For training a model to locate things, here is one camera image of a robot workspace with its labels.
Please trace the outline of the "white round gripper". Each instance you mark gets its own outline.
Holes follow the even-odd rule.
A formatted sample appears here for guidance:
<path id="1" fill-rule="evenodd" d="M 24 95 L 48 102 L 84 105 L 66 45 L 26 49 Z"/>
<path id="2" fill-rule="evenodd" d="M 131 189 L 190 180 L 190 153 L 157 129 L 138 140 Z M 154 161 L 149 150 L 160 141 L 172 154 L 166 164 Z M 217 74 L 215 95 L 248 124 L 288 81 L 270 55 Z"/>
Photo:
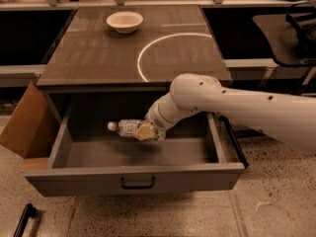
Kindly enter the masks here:
<path id="1" fill-rule="evenodd" d="M 156 129 L 166 131 L 175 126 L 182 119 L 192 117 L 197 110 L 185 110 L 175 104 L 170 93 L 159 98 L 148 110 L 145 119 Z M 143 123 L 134 133 L 139 141 L 155 137 L 155 129 L 148 122 Z"/>

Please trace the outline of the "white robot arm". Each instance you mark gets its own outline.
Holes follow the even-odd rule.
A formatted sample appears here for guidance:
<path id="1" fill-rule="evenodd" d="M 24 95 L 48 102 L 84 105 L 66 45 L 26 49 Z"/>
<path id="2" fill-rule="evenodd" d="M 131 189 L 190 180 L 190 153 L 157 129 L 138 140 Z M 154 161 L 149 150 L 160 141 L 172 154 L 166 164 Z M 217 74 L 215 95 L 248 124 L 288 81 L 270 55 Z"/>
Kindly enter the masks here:
<path id="1" fill-rule="evenodd" d="M 233 119 L 309 153 L 316 152 L 316 99 L 230 89 L 214 77 L 182 74 L 148 110 L 138 140 L 162 139 L 180 120 L 200 112 Z"/>

